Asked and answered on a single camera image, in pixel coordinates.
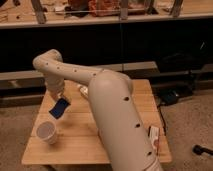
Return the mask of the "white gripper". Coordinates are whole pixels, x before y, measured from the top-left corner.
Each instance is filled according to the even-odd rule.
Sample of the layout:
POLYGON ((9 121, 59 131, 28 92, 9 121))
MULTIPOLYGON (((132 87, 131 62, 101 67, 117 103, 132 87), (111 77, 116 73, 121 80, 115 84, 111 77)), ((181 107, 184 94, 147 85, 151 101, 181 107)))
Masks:
POLYGON ((46 88, 49 91, 50 96, 57 100, 64 92, 65 83, 62 78, 48 77, 46 79, 46 88))

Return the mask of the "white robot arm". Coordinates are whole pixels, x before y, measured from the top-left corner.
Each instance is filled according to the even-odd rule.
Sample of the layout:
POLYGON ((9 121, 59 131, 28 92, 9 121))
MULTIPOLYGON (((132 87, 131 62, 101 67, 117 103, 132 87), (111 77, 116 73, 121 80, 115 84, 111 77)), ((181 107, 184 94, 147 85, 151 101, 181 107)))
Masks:
POLYGON ((113 171, 163 171, 132 98, 131 79, 113 70, 65 63, 51 49, 33 59, 52 97, 66 79, 88 87, 88 102, 113 171))

